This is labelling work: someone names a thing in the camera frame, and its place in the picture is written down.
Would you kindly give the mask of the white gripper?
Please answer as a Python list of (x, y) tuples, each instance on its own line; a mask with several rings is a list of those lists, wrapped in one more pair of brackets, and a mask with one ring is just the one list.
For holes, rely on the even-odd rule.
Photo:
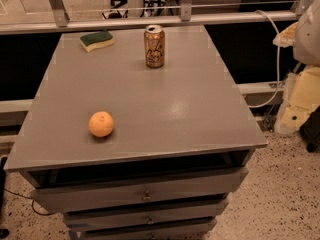
[(282, 48), (294, 44), (294, 58), (307, 65), (299, 74), (289, 73), (285, 81), (274, 131), (289, 135), (320, 106), (320, 68), (315, 67), (320, 66), (320, 0), (313, 1), (298, 23), (277, 34), (273, 44)]

